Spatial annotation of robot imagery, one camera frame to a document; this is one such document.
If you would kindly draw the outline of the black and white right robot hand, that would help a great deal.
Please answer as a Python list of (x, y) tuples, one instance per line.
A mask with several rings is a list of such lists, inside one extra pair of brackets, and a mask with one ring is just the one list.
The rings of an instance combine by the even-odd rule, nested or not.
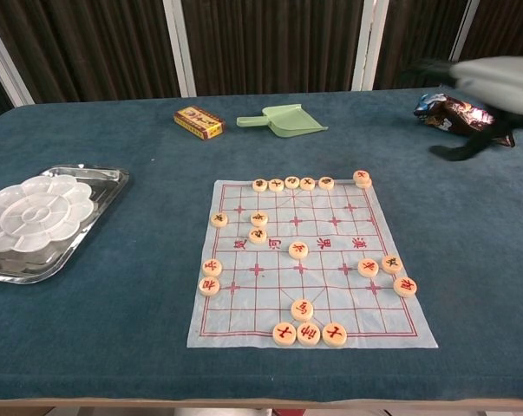
[(464, 62), (422, 59), (403, 72), (457, 88), (485, 105), (494, 121), (472, 133), (458, 147), (431, 146), (429, 151), (448, 161), (471, 159), (515, 130), (523, 130), (523, 56), (496, 56)]

